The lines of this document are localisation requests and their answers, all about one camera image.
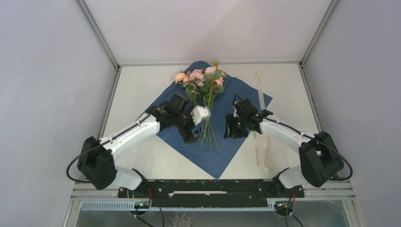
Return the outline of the blue wrapping paper sheet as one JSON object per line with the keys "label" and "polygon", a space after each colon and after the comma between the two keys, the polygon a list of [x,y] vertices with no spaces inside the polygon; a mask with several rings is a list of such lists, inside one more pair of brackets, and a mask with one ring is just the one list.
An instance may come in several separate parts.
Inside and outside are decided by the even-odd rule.
{"label": "blue wrapping paper sheet", "polygon": [[265,160],[270,145],[265,138],[250,132],[243,138],[227,138],[226,116],[234,109],[235,94],[249,99],[257,108],[267,107],[268,95],[260,104],[257,87],[263,81],[256,78],[267,64],[224,65],[227,76],[225,90],[217,95],[211,109],[211,125],[195,143],[183,141],[176,128],[163,130],[137,145],[134,168],[148,179],[270,179],[274,171]]}

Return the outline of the pale pink fake flower stem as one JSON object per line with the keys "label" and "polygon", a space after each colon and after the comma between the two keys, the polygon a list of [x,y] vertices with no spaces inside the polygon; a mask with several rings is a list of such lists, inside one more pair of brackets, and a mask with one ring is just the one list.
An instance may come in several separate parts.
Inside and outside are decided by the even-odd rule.
{"label": "pale pink fake flower stem", "polygon": [[[223,93],[225,91],[224,80],[226,77],[226,73],[222,70],[218,61],[213,61],[213,65],[207,67],[204,70],[204,81],[203,81],[203,94],[202,94],[202,103],[205,107],[207,107],[210,111],[212,111],[216,96]],[[216,135],[214,133],[213,126],[211,124],[211,117],[205,121],[202,126],[204,131],[201,141],[201,147],[204,144],[204,141],[209,143],[210,148],[216,148],[219,151],[219,145],[217,142]]]}

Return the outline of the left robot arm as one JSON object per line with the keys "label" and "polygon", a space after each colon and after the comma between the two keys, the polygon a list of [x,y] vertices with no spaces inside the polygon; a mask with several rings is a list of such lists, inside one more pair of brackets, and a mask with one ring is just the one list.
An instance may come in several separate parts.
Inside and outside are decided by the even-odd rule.
{"label": "left robot arm", "polygon": [[148,191],[146,178],[139,171],[117,166],[115,162],[139,142],[171,127],[178,129],[185,143],[196,142],[201,133],[196,127],[210,116],[208,107],[191,104],[184,96],[175,94],[169,101],[149,107],[134,123],[117,133],[100,139],[87,138],[72,163],[77,163],[84,182],[97,190],[114,185],[142,197]]}

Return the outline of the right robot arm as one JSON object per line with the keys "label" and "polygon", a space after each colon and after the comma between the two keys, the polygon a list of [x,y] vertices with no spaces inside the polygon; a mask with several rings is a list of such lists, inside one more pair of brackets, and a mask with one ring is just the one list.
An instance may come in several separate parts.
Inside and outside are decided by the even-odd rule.
{"label": "right robot arm", "polygon": [[253,131],[279,140],[299,155],[298,166],[286,168],[274,176],[276,195],[285,197],[292,188],[307,183],[321,187],[347,164],[330,134],[296,129],[266,109],[257,110],[249,99],[233,102],[232,106],[234,113],[226,116],[225,138],[242,138]]}

